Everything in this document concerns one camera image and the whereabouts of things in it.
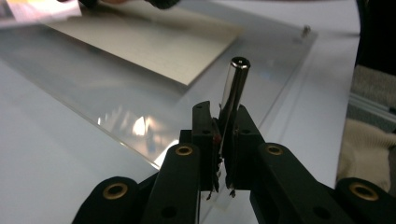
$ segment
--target cloth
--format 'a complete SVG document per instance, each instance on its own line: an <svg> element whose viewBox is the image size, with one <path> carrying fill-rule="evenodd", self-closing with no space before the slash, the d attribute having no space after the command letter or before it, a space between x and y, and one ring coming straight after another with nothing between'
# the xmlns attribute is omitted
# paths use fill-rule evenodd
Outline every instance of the cloth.
<svg viewBox="0 0 396 224"><path fill-rule="evenodd" d="M388 192L389 150L396 146L396 134L385 133L369 124L347 119L338 164L337 181L357 177Z"/></svg>

